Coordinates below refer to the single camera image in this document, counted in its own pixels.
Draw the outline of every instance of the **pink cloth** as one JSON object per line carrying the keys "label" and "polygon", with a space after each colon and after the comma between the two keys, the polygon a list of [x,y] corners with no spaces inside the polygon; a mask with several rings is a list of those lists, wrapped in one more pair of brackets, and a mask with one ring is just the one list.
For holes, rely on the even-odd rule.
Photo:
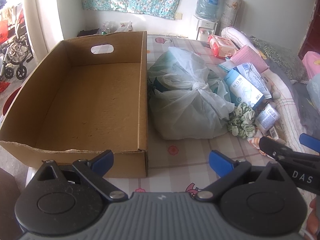
{"label": "pink cloth", "polygon": [[259,73],[266,71],[269,66],[264,60],[248,45],[243,46],[236,54],[231,57],[235,65],[243,63],[252,63]]}
{"label": "pink cloth", "polygon": [[302,63],[307,69],[309,79],[320,73],[320,54],[308,51],[302,60]]}

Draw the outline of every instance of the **plastic bag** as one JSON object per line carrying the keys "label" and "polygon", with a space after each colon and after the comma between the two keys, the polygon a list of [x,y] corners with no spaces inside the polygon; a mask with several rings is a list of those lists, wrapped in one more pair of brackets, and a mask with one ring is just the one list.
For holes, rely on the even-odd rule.
{"label": "plastic bag", "polygon": [[234,110],[225,82],[197,54],[169,47],[148,70],[149,106],[164,139],[214,138],[227,132]]}
{"label": "plastic bag", "polygon": [[320,73],[316,74],[313,79],[308,82],[307,90],[310,95],[310,99],[313,106],[317,109],[320,114]]}
{"label": "plastic bag", "polygon": [[132,22],[117,23],[103,22],[103,26],[97,31],[98,35],[106,35],[109,33],[132,31]]}

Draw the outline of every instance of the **white wall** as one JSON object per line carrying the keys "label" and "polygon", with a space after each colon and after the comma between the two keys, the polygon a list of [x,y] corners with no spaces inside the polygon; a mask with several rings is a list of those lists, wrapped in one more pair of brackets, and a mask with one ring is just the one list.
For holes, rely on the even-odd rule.
{"label": "white wall", "polygon": [[57,0],[60,24],[64,39],[76,37],[85,29],[81,0]]}
{"label": "white wall", "polygon": [[36,0],[36,7],[45,45],[50,51],[63,40],[57,0]]}
{"label": "white wall", "polygon": [[[149,34],[176,33],[188,35],[190,18],[197,0],[180,0],[177,12],[182,20],[166,20],[149,15],[137,15],[114,11],[86,10],[86,28],[99,28],[103,21],[126,22],[131,20],[136,31],[147,30]],[[243,0],[242,16],[236,27],[248,35],[264,39],[298,51],[315,4],[315,0]]]}
{"label": "white wall", "polygon": [[32,53],[39,63],[48,54],[48,50],[41,31],[36,0],[23,0],[23,11]]}

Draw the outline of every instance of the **product box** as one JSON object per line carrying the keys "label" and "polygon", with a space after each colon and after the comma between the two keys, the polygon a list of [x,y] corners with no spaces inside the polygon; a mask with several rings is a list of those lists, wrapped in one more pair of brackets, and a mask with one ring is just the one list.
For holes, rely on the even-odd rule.
{"label": "product box", "polygon": [[208,37],[213,55],[217,58],[225,59],[231,57],[238,49],[229,38],[220,37],[217,35],[210,35]]}
{"label": "product box", "polygon": [[[95,47],[104,44],[112,46]],[[48,159],[90,160],[110,149],[115,158],[108,177],[146,177],[146,55],[147,32],[59,42],[10,106],[0,145],[34,168]]]}
{"label": "product box", "polygon": [[231,96],[231,102],[238,106],[245,102],[255,109],[265,98],[264,95],[238,71],[231,69],[224,78]]}
{"label": "product box", "polygon": [[281,144],[287,143],[284,131],[279,121],[276,121],[275,124],[269,129],[269,133],[272,139],[277,141],[278,143],[281,143]]}

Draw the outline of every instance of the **green scrunchie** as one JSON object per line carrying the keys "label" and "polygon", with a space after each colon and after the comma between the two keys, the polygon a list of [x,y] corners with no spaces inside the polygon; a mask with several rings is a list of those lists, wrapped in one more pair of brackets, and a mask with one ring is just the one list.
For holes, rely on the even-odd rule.
{"label": "green scrunchie", "polygon": [[227,130],[233,136],[238,136],[242,139],[253,137],[255,134],[255,111],[246,103],[240,104],[233,113],[230,114],[230,121],[227,125]]}

